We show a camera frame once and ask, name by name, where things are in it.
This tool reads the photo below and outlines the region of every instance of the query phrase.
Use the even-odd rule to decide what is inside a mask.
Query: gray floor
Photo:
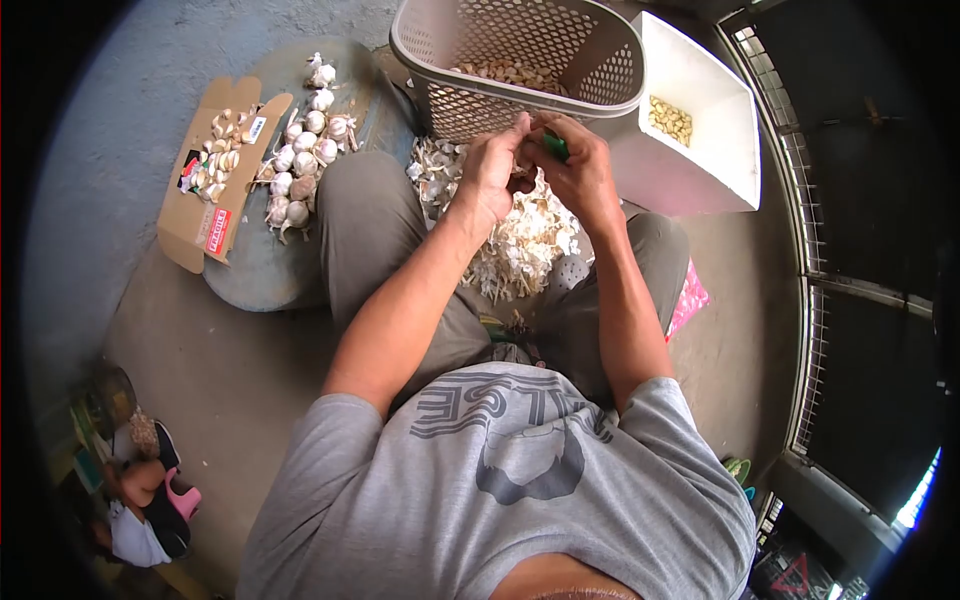
[[[754,476],[782,446],[800,333],[790,222],[766,149],[762,166],[760,211],[682,219],[711,302],[669,345],[704,438],[721,458],[751,458]],[[244,540],[335,342],[325,309],[235,309],[156,242],[132,277],[105,355],[168,425],[182,477],[204,496],[185,565],[216,591],[232,590]]]

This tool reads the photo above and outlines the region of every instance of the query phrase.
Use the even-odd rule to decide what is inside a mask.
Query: man
[[[544,170],[596,255],[541,311],[546,369],[477,364],[490,341],[456,292],[511,192],[529,190],[515,156]],[[626,222],[603,140],[519,115],[473,142],[429,233],[388,156],[337,160],[318,201],[330,304],[349,326],[252,528],[238,598],[738,596],[754,517],[663,341],[686,240],[657,215]],[[612,398],[619,424],[584,392]]]

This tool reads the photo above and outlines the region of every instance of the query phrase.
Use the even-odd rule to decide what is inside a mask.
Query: cardboard box
[[[250,131],[255,142],[244,144],[240,149],[240,163],[230,172],[218,203],[206,202],[191,191],[184,193],[180,189],[180,178],[197,159],[204,142],[213,138],[211,123],[215,116],[224,108],[230,108],[234,114],[232,122],[236,123],[235,115],[249,112],[251,105],[259,102],[260,80],[256,77],[244,77],[236,85],[230,77],[213,80],[180,146],[163,197],[163,208],[156,220],[156,237],[163,253],[190,273],[204,270],[204,254],[229,265],[227,252],[233,248],[233,238],[247,201],[247,183],[256,175],[283,113],[293,102],[293,95],[275,96],[240,127],[241,131]]]

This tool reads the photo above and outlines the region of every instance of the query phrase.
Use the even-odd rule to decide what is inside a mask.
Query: styrofoam container
[[[647,61],[639,107],[589,126],[610,145],[620,197],[667,216],[757,210],[760,137],[753,92],[652,14],[641,12],[631,25]],[[651,95],[693,118],[689,148],[650,125]]]

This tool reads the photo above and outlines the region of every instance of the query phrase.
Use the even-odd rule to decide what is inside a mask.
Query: beige laundry basket
[[[643,91],[636,30],[588,0],[404,0],[390,45],[410,69],[427,128],[458,143],[510,126],[522,110],[622,116]],[[550,67],[570,97],[448,70],[499,59]]]

